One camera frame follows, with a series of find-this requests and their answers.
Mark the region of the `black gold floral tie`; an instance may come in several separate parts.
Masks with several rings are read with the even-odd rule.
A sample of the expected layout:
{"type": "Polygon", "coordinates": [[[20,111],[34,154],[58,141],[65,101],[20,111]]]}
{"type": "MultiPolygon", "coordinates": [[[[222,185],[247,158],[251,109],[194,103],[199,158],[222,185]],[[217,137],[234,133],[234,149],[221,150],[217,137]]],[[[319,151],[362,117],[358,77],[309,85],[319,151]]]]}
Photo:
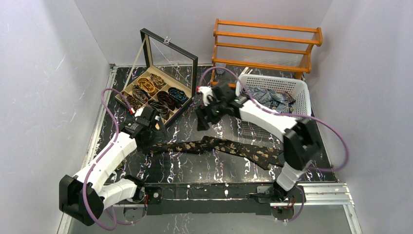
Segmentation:
{"type": "Polygon", "coordinates": [[[270,170],[273,165],[278,167],[283,166],[282,162],[279,159],[279,155],[283,153],[283,151],[280,149],[244,144],[212,136],[204,136],[201,140],[198,141],[158,143],[145,148],[143,150],[143,153],[155,154],[181,152],[201,155],[207,152],[212,152],[213,150],[224,152],[233,156],[246,158],[264,170],[270,170]]]}

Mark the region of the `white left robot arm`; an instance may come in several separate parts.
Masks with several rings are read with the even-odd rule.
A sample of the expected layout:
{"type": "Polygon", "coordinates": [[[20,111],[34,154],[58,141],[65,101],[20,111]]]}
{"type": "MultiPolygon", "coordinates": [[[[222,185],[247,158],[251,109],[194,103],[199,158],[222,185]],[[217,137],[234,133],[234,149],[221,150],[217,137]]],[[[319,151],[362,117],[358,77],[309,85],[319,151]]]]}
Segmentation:
{"type": "Polygon", "coordinates": [[[142,180],[126,175],[115,183],[106,181],[132,152],[155,144],[164,129],[160,112],[151,107],[139,109],[132,119],[120,123],[118,133],[90,163],[60,180],[59,210],[91,226],[110,206],[125,199],[141,199],[142,180]]]}

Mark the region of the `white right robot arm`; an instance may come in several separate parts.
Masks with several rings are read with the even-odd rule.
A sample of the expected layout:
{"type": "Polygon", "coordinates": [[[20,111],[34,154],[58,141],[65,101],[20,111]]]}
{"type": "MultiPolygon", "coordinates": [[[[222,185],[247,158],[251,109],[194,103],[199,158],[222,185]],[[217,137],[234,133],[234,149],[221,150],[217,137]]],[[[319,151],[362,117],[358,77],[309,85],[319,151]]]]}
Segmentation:
{"type": "Polygon", "coordinates": [[[253,100],[247,93],[236,94],[227,83],[198,86],[202,104],[196,109],[198,131],[207,130],[225,116],[253,123],[277,137],[283,143],[284,163],[275,181],[275,189],[286,193],[293,189],[309,167],[311,160],[322,151],[317,127],[309,117],[300,119],[281,116],[253,100]]]}

